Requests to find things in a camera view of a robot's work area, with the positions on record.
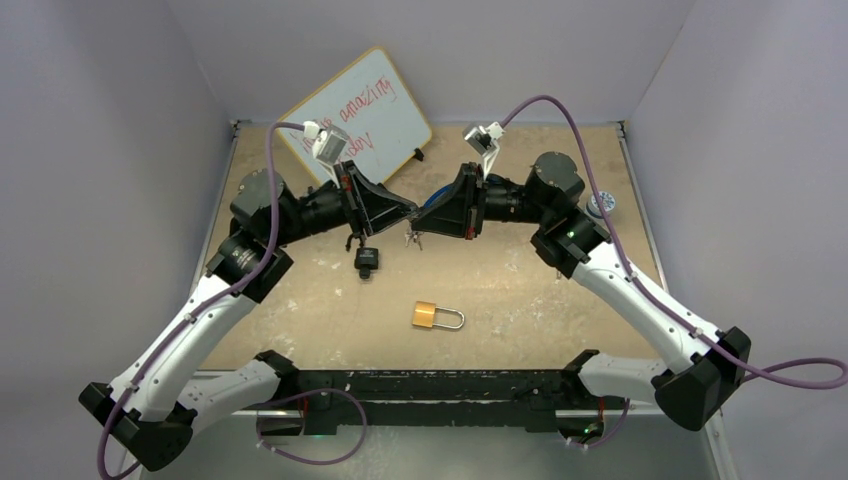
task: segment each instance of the blue object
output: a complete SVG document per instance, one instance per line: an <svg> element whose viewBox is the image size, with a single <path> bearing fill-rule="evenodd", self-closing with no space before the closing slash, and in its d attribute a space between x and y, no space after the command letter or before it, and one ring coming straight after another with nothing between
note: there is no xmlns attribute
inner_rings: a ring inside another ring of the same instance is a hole
<svg viewBox="0 0 848 480"><path fill-rule="evenodd" d="M440 188L440 189L436 190L436 193L434 193L434 194L430 195L430 198L428 198L428 199L427 199L427 201L426 201L426 202L424 202L424 205L423 205L421 208L427 208L427 207L429 207L430 205L432 205L432 204L433 204L433 202L435 202L436 200L438 200L438 199L439 199L439 197L441 197L441 196L442 196L445 192L447 192L448 190L450 190L450 187L451 187L450 185L445 185L444 187L442 187L442 188Z"/></svg>
<svg viewBox="0 0 848 480"><path fill-rule="evenodd" d="M611 214L615 208L615 197L613 197L611 193L603 191L598 192L598 196L601 197L601 202L604 204L604 210L606 210L607 214ZM598 202L595 201L594 195L590 195L589 201L586 202L586 213L598 220L604 218L603 215L601 215L601 209L598 208Z"/></svg>

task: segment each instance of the whiteboard frame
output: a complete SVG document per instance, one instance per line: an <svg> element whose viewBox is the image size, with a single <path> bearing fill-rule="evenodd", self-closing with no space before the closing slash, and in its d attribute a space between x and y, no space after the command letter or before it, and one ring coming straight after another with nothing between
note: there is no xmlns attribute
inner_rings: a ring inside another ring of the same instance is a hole
<svg viewBox="0 0 848 480"><path fill-rule="evenodd" d="M385 55L385 56L386 56L386 60L388 60L388 61L389 61L389 66L390 66L390 67L392 67L392 70L395 72L395 75L397 75L397 78L398 78L398 80L400 81L401 86L402 86L402 87L406 90L406 93L408 93L408 94L409 94L409 99L412 101L412 105L415 107L415 109L416 109L416 110L418 110L418 114L419 114L419 115L421 115L421 118L424 120L424 124L425 124L425 125L427 125L427 129L430 131L430 135L427 137L427 140L424 140L424 143L422 143L421 145L418 145L418 147L414 147L414 148L413 148L412 153L410 154L410 156L409 156L406 160L404 160L403 162L401 162L401 163L397 166L397 168L395 168L394 170L392 170L392 173L390 173L390 174L389 174L386 178L384 178L384 179L380 180L379 182L377 182L377 183L382 183L382 182L385 182L386 180L388 180L388 179L392 178L392 177L394 176L394 174L396 174L396 173L398 172L398 170L400 170L401 168L403 168L403 166L404 166L404 165L406 165L406 164L407 164L407 162L409 162L410 160L412 160L412 158L413 158L413 156L414 156L414 154L415 154L415 148L418 148L418 149L424 148L424 146L425 146L425 145L427 145L428 143L430 143L430 141L433 139L433 127L430 125L430 122L428 122L428 121L427 121L427 116L425 116L425 115L424 115L424 112L423 112L423 111L421 111L421 107L420 107L420 106L418 106L418 102L416 102L416 101L415 101L415 97L414 97L414 96L412 96L412 91L411 91L411 90L409 90L409 87L407 87L407 86L406 86L406 82L403 80L403 77L401 76L400 72L398 72L397 67L395 66L395 63L392 61L392 57L390 57L390 56L389 56L389 52L387 52L387 51L386 51L386 49L385 49L384 47L379 46L379 45L376 45L376 46L371 47L371 48L369 48L368 50L366 50L366 51L365 51L365 53L363 53L362 55L360 55L359 57L357 57L357 58L356 58L356 60L354 60L353 62L351 62L351 63L350 63L350 65L348 65L348 66L346 66L345 68L343 68L341 71L339 71L339 73L337 73L337 74L333 75L333 77L332 77L332 78L330 78L329 80L327 80L326 82L324 82L324 84L323 84L323 85L321 85L320 87L318 87L317 89L315 89L315 91L314 91L314 92L312 92L311 94L309 94L309 96L307 96L306 98L304 98L303 100L301 100L300 102L298 102L298 104L297 104L297 105L295 105L294 107L292 107L291 109L289 109L289 111L287 111L287 112L286 112L283 116L281 116L281 117L278 119L278 121L283 121L286 117L288 117L288 116L289 116L289 115L291 115L292 113L296 112L296 111L297 111L297 109L299 109L300 107L302 107L302 106L303 106L303 104L305 104L306 102L308 102L309 100L311 100L311 99L312 99L312 97L314 97L314 96L318 95L319 93L321 93L321 92L322 92L325 88L327 88L327 87L328 87L331 83L335 82L335 81L336 81L336 79L338 79L339 77L341 77L342 75L344 75L344 74L345 74L348 70L350 70L351 68L353 68L353 67L354 67L357 63L359 63L360 61L362 61L362 59L364 59L365 57L367 57L368 55L370 55L370 54L371 54L372 52L374 52L375 50L380 50L381 52L383 52L383 55ZM298 153L298 150L297 150L297 149L295 149L295 146L294 146L294 145L292 145L292 144L289 142L289 140L286 138L286 136L283 134L283 132L281 132L281 131L279 131L279 130L278 130L278 131L277 131L277 135L278 135L278 136L279 136L279 137L283 140L283 142L286 144L286 147L287 147L287 148L288 148L288 149L292 152L292 154L294 154L294 156L295 156L295 157L297 157L297 161L298 161L298 162L300 162L300 164L303 166L303 168L304 168L307 172L309 172L309 176L310 176L310 177L312 177L312 179L313 179L313 180L315 180L315 182L316 182L318 185L321 185L322 183L325 183L324 181L322 181L322 179L320 179L320 178L318 178L318 177L316 177L316 176L315 176L315 173L312 171L312 169L311 169L311 168L309 168L309 165L307 165L307 164L306 164L306 162L304 162L304 161L303 161L303 158L301 158L300 154Z"/></svg>

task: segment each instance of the small round container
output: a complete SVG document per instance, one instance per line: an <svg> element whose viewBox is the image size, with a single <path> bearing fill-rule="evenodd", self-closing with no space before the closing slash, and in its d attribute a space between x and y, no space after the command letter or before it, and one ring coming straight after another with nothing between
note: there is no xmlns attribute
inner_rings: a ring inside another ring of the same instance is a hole
<svg viewBox="0 0 848 480"><path fill-rule="evenodd" d="M601 196L601 203L604 204L604 210L606 210L607 215L611 214L615 208L615 197L613 197L609 192L602 191L598 192L598 194ZM598 209L598 202L595 201L594 195L589 195L589 201L586 202L586 213L588 213L592 218L604 218L601 215L601 211Z"/></svg>

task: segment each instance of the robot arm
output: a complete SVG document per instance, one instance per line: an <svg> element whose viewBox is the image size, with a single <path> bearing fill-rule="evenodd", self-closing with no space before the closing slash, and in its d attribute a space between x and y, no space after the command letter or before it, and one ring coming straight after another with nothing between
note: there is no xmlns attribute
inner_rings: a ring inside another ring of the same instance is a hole
<svg viewBox="0 0 848 480"><path fill-rule="evenodd" d="M498 150L486 136L490 130L491 126L466 129L476 132L466 140L484 159ZM495 132L502 134L499 128ZM585 392L654 403L684 428L700 430L739 387L744 371L691 336L636 289L609 234L577 207L585 185L574 161L561 153L544 153L523 185L486 176L485 171L476 163L462 165L451 189L412 218L412 230L472 240L482 232L484 220L538 224L531 243L539 257L612 306L660 355L646 361L584 352L570 371L577 374ZM751 345L741 330L721 332L630 266L653 296L747 361Z"/></svg>
<svg viewBox="0 0 848 480"><path fill-rule="evenodd" d="M311 127L308 134L322 146L314 152L331 172L320 188L295 198L277 175L278 195L271 199L267 171L248 175L231 204L230 236L207 265L186 305L147 351L109 384L91 383L80 402L106 425L127 395L110 433L148 470L173 461L194 433L250 405L299 391L297 369L284 357L265 352L242 369L215 380L191 382L192 374L224 335L268 295L292 259L285 245L347 223L360 240L410 219L413 230L471 240L484 220L539 225L531 242L548 265L609 303L654 346L661 360L630 360L586 351L563 376L578 379L586 395L633 398L656 403L678 424L698 430L741 383L739 368L712 352L700 340L677 328L663 312L635 290L609 243L608 234L577 208L583 180L574 162L561 153L540 156L523 185L489 171L502 130L497 124L469 128L466 139L477 145L483 165L461 166L451 189L431 206L418 207L368 181L352 161L335 163L346 136ZM196 317L188 315L259 264L270 238L271 202L277 202L279 234L273 257L237 294L214 303ZM650 291L706 332L726 350L747 360L750 341L738 329L727 333L691 315L661 288ZM140 382L132 379L151 357L155 361Z"/></svg>
<svg viewBox="0 0 848 480"><path fill-rule="evenodd" d="M266 170L246 176L230 205L230 236L207 264L206 275L186 304L129 368L108 384L89 384L80 394L80 403L101 424L110 425L110 433L150 471L168 465L194 433L217 419L269 401L282 387L290 391L296 370L273 352L260 354L244 368L215 380L189 383L224 335L264 300L292 266L294 262L282 247L345 223L352 236L364 241L417 208L413 202L371 183L352 161L335 162L343 145L342 134L316 132L314 128L307 133L317 136L316 145L323 146L316 156L331 168L331 180L295 198L282 177L274 173L277 196L272 199ZM239 292L192 316L198 305L205 305L260 265L271 238L271 202L276 202L279 212L279 232L276 243L270 246L270 262Z"/></svg>

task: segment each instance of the black metal base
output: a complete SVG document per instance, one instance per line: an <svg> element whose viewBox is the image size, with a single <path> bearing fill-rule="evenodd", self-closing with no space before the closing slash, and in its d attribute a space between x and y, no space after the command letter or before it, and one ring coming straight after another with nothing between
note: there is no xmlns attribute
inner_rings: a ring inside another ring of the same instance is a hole
<svg viewBox="0 0 848 480"><path fill-rule="evenodd" d="M284 367L290 361L274 352L257 358ZM584 436L597 423L594 413L581 419L558 419L559 410L598 409L599 399L582 388L579 368L562 370L300 370L297 382L278 390L277 399L317 388L347 391L362 404L369 425L415 427L523 427L527 432ZM623 399L605 399L621 408ZM296 410L292 402L275 409ZM303 433L334 435L339 425L359 425L356 407L341 395L309 398Z"/></svg>

